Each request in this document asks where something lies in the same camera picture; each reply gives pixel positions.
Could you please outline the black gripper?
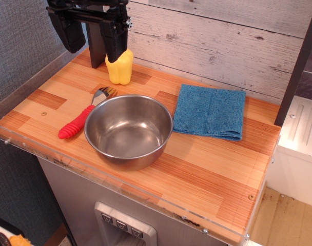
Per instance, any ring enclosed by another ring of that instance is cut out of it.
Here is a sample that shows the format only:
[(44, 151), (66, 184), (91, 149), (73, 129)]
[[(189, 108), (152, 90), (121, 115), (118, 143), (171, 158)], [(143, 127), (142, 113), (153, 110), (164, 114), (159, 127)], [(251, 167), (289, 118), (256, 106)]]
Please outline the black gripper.
[(99, 24), (108, 61), (113, 63), (127, 50), (128, 1), (47, 1), (51, 23), (70, 53), (86, 43), (81, 23)]

